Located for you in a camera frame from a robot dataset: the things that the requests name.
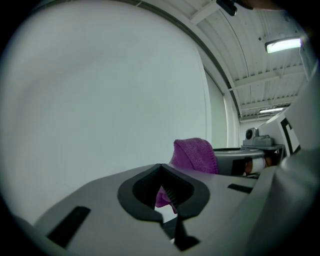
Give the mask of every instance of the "gray plastic housing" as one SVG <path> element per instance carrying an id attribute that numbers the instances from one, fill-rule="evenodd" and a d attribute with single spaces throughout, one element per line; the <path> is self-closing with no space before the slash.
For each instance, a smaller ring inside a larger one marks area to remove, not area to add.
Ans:
<path id="1" fill-rule="evenodd" d="M 263 255 L 310 209 L 320 185 L 319 155 L 320 149 L 300 151 L 264 169 L 258 180 L 176 168 L 210 191 L 201 214 L 183 222 L 186 232 L 200 241 L 185 251 L 170 243 L 159 223 L 133 218 L 118 201 L 119 186 L 153 165 L 89 182 L 45 212 L 34 228 L 19 222 L 49 255 Z M 253 190 L 236 191 L 228 188 L 230 184 Z M 76 206 L 91 212 L 67 248 L 58 249 L 45 236 Z"/>
<path id="2" fill-rule="evenodd" d="M 250 128 L 246 130 L 244 146 L 254 147 L 270 147 L 274 144 L 274 140 L 269 135 L 259 136 L 259 130 L 256 128 Z"/>
<path id="3" fill-rule="evenodd" d="M 233 164 L 235 160 L 242 160 L 245 158 L 262 158 L 266 153 L 260 149 L 251 149 L 241 147 L 239 149 L 214 149 L 214 155 L 216 157 L 219 173 L 221 175 L 232 175 Z"/>

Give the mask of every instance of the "black slot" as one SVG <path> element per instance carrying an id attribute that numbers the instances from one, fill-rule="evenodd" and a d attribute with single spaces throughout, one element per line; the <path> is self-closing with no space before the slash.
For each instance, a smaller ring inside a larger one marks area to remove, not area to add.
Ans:
<path id="1" fill-rule="evenodd" d="M 213 151 L 238 151 L 241 147 L 224 147 L 224 148 L 214 148 Z"/>
<path id="2" fill-rule="evenodd" d="M 242 186 L 242 185 L 237 185 L 237 184 L 230 184 L 228 186 L 228 188 L 232 189 L 232 190 L 236 190 L 236 191 L 245 192 L 245 193 L 248 193 L 248 194 L 250 194 L 251 191 L 253 190 L 252 187 Z"/>
<path id="3" fill-rule="evenodd" d="M 77 206 L 70 212 L 55 229 L 48 234 L 48 238 L 57 245 L 65 248 L 78 228 L 85 221 L 91 210 L 84 206 Z"/>
<path id="4" fill-rule="evenodd" d="M 246 162 L 246 158 L 233 160 L 231 175 L 243 175 L 246 169 Z"/>

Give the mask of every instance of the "ceiling beam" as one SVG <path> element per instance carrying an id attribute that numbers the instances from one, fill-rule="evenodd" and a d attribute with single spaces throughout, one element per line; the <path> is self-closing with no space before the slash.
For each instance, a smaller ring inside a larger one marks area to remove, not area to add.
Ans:
<path id="1" fill-rule="evenodd" d="M 219 9 L 220 5 L 218 5 L 215 1 L 212 1 L 198 10 L 194 15 L 192 15 L 190 18 L 190 22 L 196 25 Z"/>
<path id="2" fill-rule="evenodd" d="M 298 98 L 298 96 L 290 96 L 290 97 L 285 97 L 285 98 L 276 98 L 274 100 L 274 102 L 273 102 L 273 105 L 292 103 L 297 98 Z M 271 107 L 271 103 L 272 103 L 271 100 L 264 100 L 264 101 L 260 101 L 260 102 L 241 105 L 241 109 L 242 109 L 242 111 L 262 109 L 262 108 L 266 108 L 266 107 Z"/>
<path id="3" fill-rule="evenodd" d="M 253 75 L 238 81 L 234 81 L 235 89 L 244 88 L 247 86 L 252 86 L 256 84 L 260 84 L 261 82 L 270 81 L 270 80 L 278 80 L 281 77 L 283 69 L 273 70 L 257 75 Z M 299 66 L 290 66 L 284 68 L 283 76 L 290 76 L 294 74 L 304 74 L 305 69 L 303 65 Z"/>
<path id="4" fill-rule="evenodd" d="M 200 10 L 202 8 L 202 5 L 197 0 L 185 0 L 189 3 L 194 9 Z"/>
<path id="5" fill-rule="evenodd" d="M 245 117 L 241 117 L 239 118 L 239 122 L 240 123 L 248 123 L 248 122 L 255 122 L 255 121 L 267 121 L 270 118 L 274 117 L 275 115 L 267 115 L 267 116 L 262 116 L 262 117 L 258 117 L 257 115 L 254 116 L 245 116 Z"/>

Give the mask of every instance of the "purple cloth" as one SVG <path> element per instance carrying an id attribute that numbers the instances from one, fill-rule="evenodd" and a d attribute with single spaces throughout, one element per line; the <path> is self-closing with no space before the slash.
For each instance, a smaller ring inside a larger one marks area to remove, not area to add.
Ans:
<path id="1" fill-rule="evenodd" d="M 201 138 L 176 139 L 173 143 L 174 152 L 170 164 L 177 168 L 196 170 L 208 174 L 218 174 L 218 163 L 210 143 Z M 156 195 L 155 206 L 160 208 L 172 205 L 163 187 Z"/>

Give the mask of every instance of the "white panel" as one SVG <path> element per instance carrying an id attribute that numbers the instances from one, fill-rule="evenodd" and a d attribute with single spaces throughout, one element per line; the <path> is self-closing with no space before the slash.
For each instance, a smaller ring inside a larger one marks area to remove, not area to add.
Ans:
<path id="1" fill-rule="evenodd" d="M 184 0 L 186 3 L 191 5 L 197 10 L 200 10 L 203 6 L 205 6 L 210 0 Z"/>
<path id="2" fill-rule="evenodd" d="M 211 139 L 194 42 L 141 8 L 74 1 L 40 11 L 3 64 L 1 188 L 30 223 L 89 181 L 168 163 L 175 139 Z"/>
<path id="3" fill-rule="evenodd" d="M 220 5 L 218 5 L 214 1 L 210 2 L 206 6 L 198 10 L 194 15 L 192 15 L 190 18 L 190 21 L 193 24 L 198 24 L 200 21 L 204 20 L 206 17 L 218 11 L 219 9 L 220 9 Z"/>
<path id="4" fill-rule="evenodd" d="M 320 73 L 317 71 L 298 99 L 283 114 L 303 150 L 320 147 Z"/>
<path id="5" fill-rule="evenodd" d="M 227 126 L 226 146 L 227 148 L 236 148 L 239 147 L 239 118 L 236 106 L 229 93 L 224 96 L 224 105 Z"/>
<path id="6" fill-rule="evenodd" d="M 185 16 L 189 17 L 195 12 L 195 8 L 185 2 L 184 0 L 163 0 L 168 5 L 172 6 L 173 8 L 179 10 L 181 13 L 183 13 Z"/>
<path id="7" fill-rule="evenodd" d="M 212 137 L 211 145 L 214 149 L 227 147 L 227 118 L 224 97 L 212 78 L 206 74 L 209 88 Z"/>

